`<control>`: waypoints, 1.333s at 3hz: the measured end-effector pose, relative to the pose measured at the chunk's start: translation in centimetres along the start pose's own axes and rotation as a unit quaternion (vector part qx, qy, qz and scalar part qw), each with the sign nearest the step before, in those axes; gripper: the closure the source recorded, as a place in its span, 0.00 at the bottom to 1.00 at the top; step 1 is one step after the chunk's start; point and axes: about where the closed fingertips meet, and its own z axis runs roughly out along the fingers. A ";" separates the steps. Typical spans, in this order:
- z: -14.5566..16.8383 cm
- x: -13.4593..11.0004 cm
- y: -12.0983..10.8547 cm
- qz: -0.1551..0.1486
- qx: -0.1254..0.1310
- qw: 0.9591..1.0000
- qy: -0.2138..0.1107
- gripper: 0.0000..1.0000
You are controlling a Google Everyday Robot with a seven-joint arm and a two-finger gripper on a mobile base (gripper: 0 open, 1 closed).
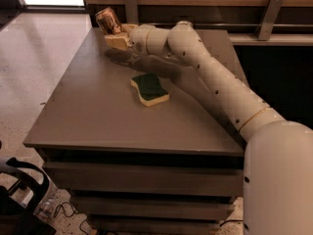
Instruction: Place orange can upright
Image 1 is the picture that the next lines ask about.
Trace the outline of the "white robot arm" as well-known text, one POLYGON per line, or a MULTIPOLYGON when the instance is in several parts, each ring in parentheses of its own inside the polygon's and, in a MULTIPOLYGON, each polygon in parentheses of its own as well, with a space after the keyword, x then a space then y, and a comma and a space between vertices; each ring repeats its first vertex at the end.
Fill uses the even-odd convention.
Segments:
POLYGON ((247 142, 244 234, 313 235, 313 131, 285 120, 204 46, 189 22, 171 29, 123 24, 109 46, 181 61, 196 70, 220 109, 247 142))

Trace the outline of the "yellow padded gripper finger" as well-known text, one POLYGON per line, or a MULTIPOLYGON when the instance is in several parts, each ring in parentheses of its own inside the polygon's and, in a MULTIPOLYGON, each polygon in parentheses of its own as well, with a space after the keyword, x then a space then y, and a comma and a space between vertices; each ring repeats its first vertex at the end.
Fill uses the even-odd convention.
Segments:
POLYGON ((122 26, 122 29, 127 33, 131 33, 132 30, 137 27, 136 24, 132 24, 132 23, 123 23, 121 26, 122 26))
POLYGON ((105 41, 108 46, 114 49, 127 51, 130 48, 129 36, 125 32, 120 34, 108 34, 105 36, 105 41))

